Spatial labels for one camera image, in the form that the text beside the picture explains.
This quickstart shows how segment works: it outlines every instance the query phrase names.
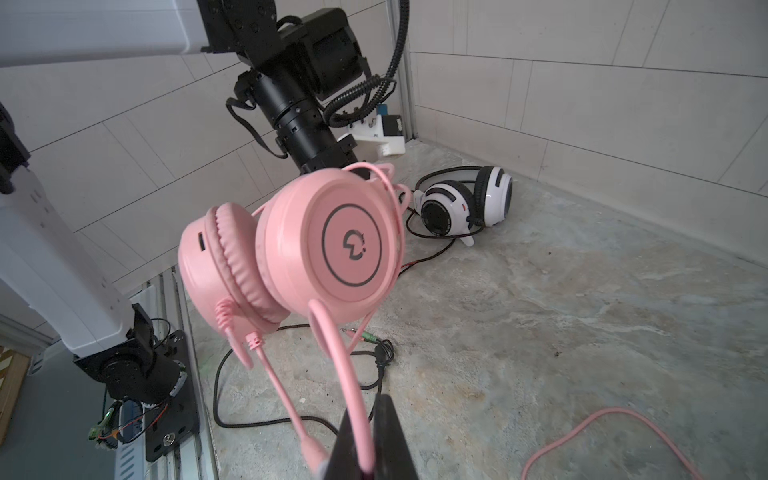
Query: headphone logo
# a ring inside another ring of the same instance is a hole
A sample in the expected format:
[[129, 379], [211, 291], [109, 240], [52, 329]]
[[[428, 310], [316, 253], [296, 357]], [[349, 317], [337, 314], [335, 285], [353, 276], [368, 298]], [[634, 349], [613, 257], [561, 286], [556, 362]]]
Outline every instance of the headphone logo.
[[360, 233], [357, 230], [350, 230], [344, 235], [344, 243], [342, 247], [349, 248], [349, 259], [350, 260], [360, 260], [362, 258], [362, 255], [366, 252], [366, 248], [363, 247], [362, 251], [355, 255], [355, 245], [354, 243], [349, 242], [350, 237], [358, 237], [360, 239], [360, 243], [362, 245], [366, 244], [365, 237], [362, 236], [362, 233]]

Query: circular logo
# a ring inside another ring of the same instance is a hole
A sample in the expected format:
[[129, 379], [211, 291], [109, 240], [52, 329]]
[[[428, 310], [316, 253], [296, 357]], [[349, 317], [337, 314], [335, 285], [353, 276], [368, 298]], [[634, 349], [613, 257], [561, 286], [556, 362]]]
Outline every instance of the circular logo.
[[323, 259], [331, 274], [347, 286], [363, 286], [379, 271], [379, 226], [360, 205], [339, 205], [323, 225]]

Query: ear cushion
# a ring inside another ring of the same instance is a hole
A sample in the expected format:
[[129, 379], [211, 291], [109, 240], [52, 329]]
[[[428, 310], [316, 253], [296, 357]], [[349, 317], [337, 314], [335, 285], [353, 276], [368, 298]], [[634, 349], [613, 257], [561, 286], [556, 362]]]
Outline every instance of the ear cushion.
[[290, 312], [274, 299], [261, 279], [253, 247], [256, 227], [257, 222], [248, 211], [237, 204], [224, 204], [206, 215], [206, 230], [210, 232], [215, 228], [215, 237], [219, 240], [212, 246], [214, 261], [233, 298], [277, 325]]
[[467, 202], [467, 207], [469, 208], [469, 216], [472, 219], [477, 218], [477, 209], [475, 208], [475, 198], [472, 195], [472, 192], [467, 188], [466, 185], [464, 185], [460, 181], [456, 180], [444, 180], [440, 182], [441, 184], [446, 184], [451, 187], [454, 187], [458, 192], [464, 197], [464, 201]]
[[493, 173], [493, 167], [482, 167], [478, 172], [478, 177], [475, 179], [475, 208], [478, 211], [480, 220], [485, 222], [485, 192], [488, 190], [488, 182], [491, 180], [491, 174]]

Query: white headphones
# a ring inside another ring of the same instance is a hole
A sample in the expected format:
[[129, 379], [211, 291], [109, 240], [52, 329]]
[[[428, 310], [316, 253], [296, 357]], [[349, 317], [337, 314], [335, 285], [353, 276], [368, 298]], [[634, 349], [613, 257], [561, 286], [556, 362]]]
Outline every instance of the white headphones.
[[[465, 184], [475, 184], [474, 191]], [[512, 199], [512, 177], [500, 167], [453, 167], [425, 175], [413, 200], [424, 226], [441, 238], [475, 244], [469, 229], [504, 220]]]

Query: pink headphones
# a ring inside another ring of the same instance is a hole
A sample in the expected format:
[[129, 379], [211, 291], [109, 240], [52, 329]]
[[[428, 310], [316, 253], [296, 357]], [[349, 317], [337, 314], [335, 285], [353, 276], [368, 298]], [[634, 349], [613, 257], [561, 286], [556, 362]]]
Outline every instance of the pink headphones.
[[[363, 180], [351, 170], [366, 168]], [[310, 437], [261, 348], [290, 312], [309, 319], [331, 357], [349, 410], [360, 469], [373, 472], [376, 454], [357, 375], [349, 361], [363, 330], [395, 285], [405, 249], [405, 185], [392, 185], [391, 164], [326, 168], [287, 184], [253, 216], [237, 204], [213, 207], [181, 235], [179, 265], [190, 298], [225, 336], [240, 361], [256, 350], [288, 410], [314, 474], [328, 459]], [[398, 201], [396, 190], [405, 193]], [[338, 325], [363, 318], [345, 347]]]

